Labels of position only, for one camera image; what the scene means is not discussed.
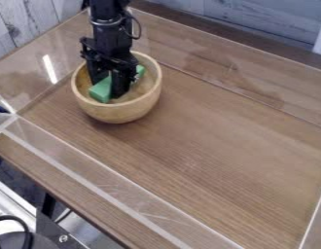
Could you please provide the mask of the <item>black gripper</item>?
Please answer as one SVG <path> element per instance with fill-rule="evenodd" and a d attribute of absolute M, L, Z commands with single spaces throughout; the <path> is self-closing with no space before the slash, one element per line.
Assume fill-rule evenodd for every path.
<path fill-rule="evenodd" d="M 120 6 L 92 6 L 89 22 L 92 36 L 81 37 L 81 57 L 85 59 L 92 85 L 99 84 L 112 70 L 112 98 L 129 91 L 137 77 L 137 59 L 132 55 L 135 16 Z"/>

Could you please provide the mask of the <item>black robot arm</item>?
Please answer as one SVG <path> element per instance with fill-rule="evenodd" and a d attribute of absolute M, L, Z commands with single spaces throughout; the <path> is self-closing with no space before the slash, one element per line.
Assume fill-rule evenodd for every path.
<path fill-rule="evenodd" d="M 91 97 L 101 103 L 123 97 L 137 79 L 139 60 L 131 52 L 135 17 L 127 11 L 129 0 L 89 0 L 92 36 L 81 37 Z"/>

